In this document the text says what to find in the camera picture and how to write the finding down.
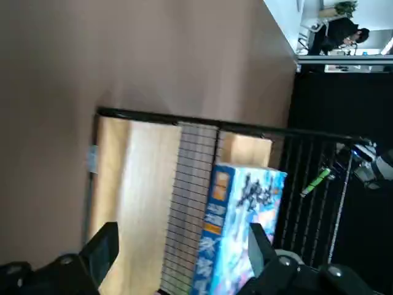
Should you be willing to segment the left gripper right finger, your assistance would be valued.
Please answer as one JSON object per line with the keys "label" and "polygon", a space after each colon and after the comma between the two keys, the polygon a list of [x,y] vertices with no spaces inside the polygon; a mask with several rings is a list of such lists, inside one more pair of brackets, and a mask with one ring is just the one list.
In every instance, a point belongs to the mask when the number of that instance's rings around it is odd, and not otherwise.
{"label": "left gripper right finger", "polygon": [[307,266],[293,252],[275,250],[263,227],[249,225],[248,256],[254,276],[242,294],[377,294],[347,266]]}

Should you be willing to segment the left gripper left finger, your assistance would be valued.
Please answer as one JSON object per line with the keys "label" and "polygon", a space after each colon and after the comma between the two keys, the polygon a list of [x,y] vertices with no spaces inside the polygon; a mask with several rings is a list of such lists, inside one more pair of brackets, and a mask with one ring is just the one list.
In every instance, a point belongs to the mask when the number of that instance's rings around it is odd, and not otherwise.
{"label": "left gripper left finger", "polygon": [[1,266],[1,294],[99,294],[119,254],[117,222],[106,222],[78,253],[34,269],[26,261]]}

